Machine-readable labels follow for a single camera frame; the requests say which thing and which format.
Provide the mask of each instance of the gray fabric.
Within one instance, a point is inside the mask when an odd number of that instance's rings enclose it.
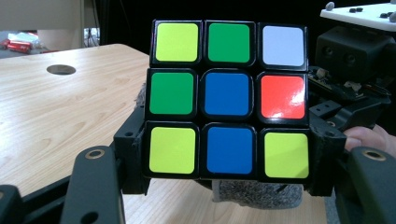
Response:
[[[234,202],[259,209],[287,209],[300,205],[302,185],[268,184],[257,181],[213,180],[213,202]]]

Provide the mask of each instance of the bolt hole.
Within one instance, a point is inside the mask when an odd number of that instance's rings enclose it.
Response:
[[[87,152],[87,154],[85,154],[85,158],[87,158],[89,160],[94,160],[94,159],[101,158],[103,155],[105,155],[104,150],[94,149],[92,151]]]
[[[332,121],[327,121],[327,123],[328,123],[330,126],[335,127],[335,123],[334,123],[334,122],[332,122]]]
[[[329,131],[326,132],[326,135],[328,135],[328,136],[330,136],[330,137],[335,136],[334,132],[329,132]]]
[[[372,150],[364,150],[363,155],[365,157],[375,160],[375,161],[384,161],[387,159],[384,155],[382,155],[378,152],[372,151]]]
[[[99,215],[96,212],[90,212],[85,214],[81,219],[82,224],[91,224],[94,223],[99,218]]]

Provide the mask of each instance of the floor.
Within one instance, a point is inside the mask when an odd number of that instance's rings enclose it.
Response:
[[[35,31],[0,31],[0,42],[3,40],[8,39],[11,35],[17,35],[17,34],[35,34]],[[85,37],[85,47],[94,47],[94,46],[99,46],[99,30],[98,29],[85,29],[84,30],[84,37]],[[35,47],[28,53],[28,54],[39,54],[39,53],[45,53],[47,51],[51,51],[52,49],[47,49],[45,47],[45,43],[40,42],[39,39],[37,39]],[[0,59],[2,58],[12,58],[12,57],[20,57],[20,56],[25,56],[28,55],[26,53],[20,53],[17,51],[12,51],[9,49],[1,49],[0,47]]]

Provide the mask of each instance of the red object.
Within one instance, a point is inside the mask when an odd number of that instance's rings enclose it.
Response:
[[[305,85],[301,77],[264,76],[261,94],[265,118],[302,119],[305,116]]]
[[[8,46],[8,44],[9,44],[9,42],[10,42],[9,39],[2,40],[2,41],[0,42],[0,49],[7,49],[7,46]]]
[[[32,44],[21,41],[10,41],[7,47],[10,50],[21,52],[21,53],[29,53],[32,49]]]

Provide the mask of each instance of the cube face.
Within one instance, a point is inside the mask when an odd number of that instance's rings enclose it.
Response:
[[[307,129],[262,130],[258,147],[259,179],[304,183],[309,177],[308,136]]]
[[[307,80],[299,74],[261,73],[257,114],[267,124],[308,126]]]
[[[148,119],[189,119],[195,116],[197,76],[189,69],[149,69],[146,91]]]
[[[147,121],[146,129],[145,176],[197,177],[199,132],[194,124]]]
[[[198,64],[201,60],[201,21],[155,21],[150,65]]]
[[[256,132],[248,125],[209,123],[202,130],[201,178],[256,179]]]
[[[238,69],[212,69],[200,80],[201,111],[210,119],[247,119],[253,107],[253,81]]]
[[[259,61],[267,69],[306,71],[306,30],[259,23]]]
[[[153,24],[144,176],[305,183],[305,28],[252,21]]]
[[[205,59],[216,65],[250,66],[255,61],[255,24],[249,21],[206,21]]]

